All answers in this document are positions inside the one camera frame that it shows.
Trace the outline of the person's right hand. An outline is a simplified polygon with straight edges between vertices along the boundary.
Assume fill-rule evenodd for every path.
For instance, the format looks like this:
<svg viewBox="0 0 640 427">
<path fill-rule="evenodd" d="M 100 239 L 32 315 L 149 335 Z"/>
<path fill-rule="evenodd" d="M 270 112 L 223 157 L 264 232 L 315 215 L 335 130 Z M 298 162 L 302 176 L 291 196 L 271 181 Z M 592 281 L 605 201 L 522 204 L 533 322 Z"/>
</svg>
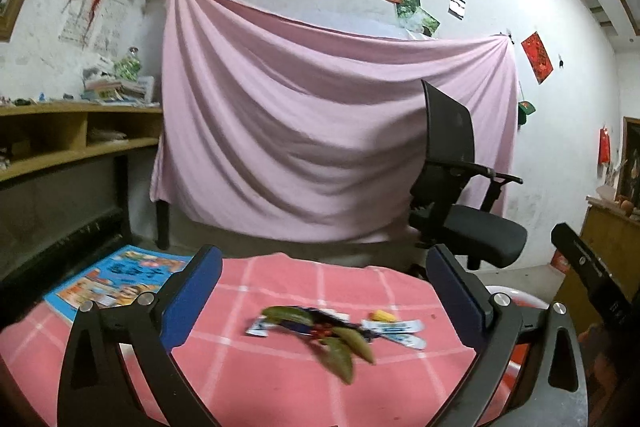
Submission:
<svg viewBox="0 0 640 427">
<path fill-rule="evenodd" d="M 604 325 L 591 324 L 578 336 L 578 341 L 587 376 L 601 385 L 615 381 L 615 367 L 608 356 L 611 340 Z"/>
</svg>

